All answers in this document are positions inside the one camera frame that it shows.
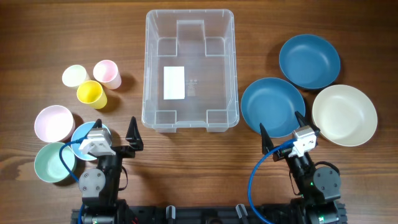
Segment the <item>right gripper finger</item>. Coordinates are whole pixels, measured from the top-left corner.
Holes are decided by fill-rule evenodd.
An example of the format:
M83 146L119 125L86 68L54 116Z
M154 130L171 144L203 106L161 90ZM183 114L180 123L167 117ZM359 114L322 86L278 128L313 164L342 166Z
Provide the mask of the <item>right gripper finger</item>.
M262 138L262 153L266 155L274 149L274 144L262 123L259 124Z
M310 126L313 129L313 131L315 132L315 134L319 134L320 133L320 129L316 125L314 125L313 123L307 121L305 119L305 117L299 111L295 112L295 116L296 116L298 124L299 124L299 126L301 128L304 127L304 126Z

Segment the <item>light blue small bowl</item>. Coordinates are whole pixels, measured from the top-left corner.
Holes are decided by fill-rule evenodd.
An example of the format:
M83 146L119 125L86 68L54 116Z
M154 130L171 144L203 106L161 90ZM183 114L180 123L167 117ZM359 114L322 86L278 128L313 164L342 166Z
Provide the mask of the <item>light blue small bowl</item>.
M94 123L95 123L95 121L90 121L90 122L80 125L73 133L71 140L77 141L83 137L87 137L87 134L92 129ZM110 132L110 130L108 129L108 127L106 125L102 124L102 128L106 128ZM79 147L80 147L80 143L72 144L73 153L77 156L77 158L79 158L83 161L97 160L97 157L95 157L95 156L92 156L90 154L82 154L79 150Z

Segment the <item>yellow cup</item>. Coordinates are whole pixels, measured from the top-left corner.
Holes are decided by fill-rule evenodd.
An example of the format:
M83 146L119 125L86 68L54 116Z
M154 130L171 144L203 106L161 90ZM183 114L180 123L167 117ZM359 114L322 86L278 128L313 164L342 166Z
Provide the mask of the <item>yellow cup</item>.
M80 102L96 110L104 108L108 102L102 85L94 80L82 83L78 87L76 95Z

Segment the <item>dark blue bowl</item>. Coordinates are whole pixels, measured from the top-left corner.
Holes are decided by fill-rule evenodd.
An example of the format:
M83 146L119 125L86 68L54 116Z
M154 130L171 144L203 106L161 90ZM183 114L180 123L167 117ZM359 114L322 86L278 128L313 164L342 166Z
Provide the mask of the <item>dark blue bowl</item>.
M295 112L306 112L301 93L280 78L262 78L251 83L241 100L241 113L246 124L256 133L263 125L272 138L282 138L299 128Z
M293 84L317 90L338 78L341 60L334 46L323 37L301 34L283 44L279 53L279 67Z

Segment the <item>pink cup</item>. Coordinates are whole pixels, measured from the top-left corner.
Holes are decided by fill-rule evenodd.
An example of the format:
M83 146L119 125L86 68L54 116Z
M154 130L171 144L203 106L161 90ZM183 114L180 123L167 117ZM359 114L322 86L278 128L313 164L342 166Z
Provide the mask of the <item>pink cup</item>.
M102 60L93 69L94 78L110 90L121 86L121 76L118 66L112 60Z

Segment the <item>pale green cup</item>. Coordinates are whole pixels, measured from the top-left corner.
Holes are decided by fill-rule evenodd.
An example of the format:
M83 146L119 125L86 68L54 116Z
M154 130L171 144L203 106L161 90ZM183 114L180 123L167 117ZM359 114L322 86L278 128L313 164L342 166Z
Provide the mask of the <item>pale green cup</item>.
M69 66L62 75L63 84L74 89L77 89L82 83L88 80L90 80L90 76L81 65Z

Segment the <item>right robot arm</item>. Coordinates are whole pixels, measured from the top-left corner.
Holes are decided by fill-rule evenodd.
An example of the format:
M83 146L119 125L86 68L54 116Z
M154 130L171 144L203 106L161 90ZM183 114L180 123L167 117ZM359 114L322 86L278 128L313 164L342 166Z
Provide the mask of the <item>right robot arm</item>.
M267 204L259 207L257 217L265 223L347 223L345 204L341 198L339 169L332 163L314 163L309 151L314 149L320 129L305 120L296 111L299 128L293 131L291 140L275 147L265 127L260 124L264 161L273 156L274 161L285 160L289 178L298 191L288 204Z

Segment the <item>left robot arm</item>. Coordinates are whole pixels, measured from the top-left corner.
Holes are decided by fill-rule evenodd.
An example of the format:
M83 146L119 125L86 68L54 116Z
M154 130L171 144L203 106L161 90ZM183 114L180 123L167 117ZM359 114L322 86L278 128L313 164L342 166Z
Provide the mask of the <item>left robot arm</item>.
M102 127L98 119L89 132L79 140L79 150L97 158L96 168L82 173L78 186L82 193L82 206L78 212L78 223L138 223L139 220L129 208L125 199L119 199L123 159L134 158L137 151L144 149L135 117L127 129L127 146L113 146L112 136Z

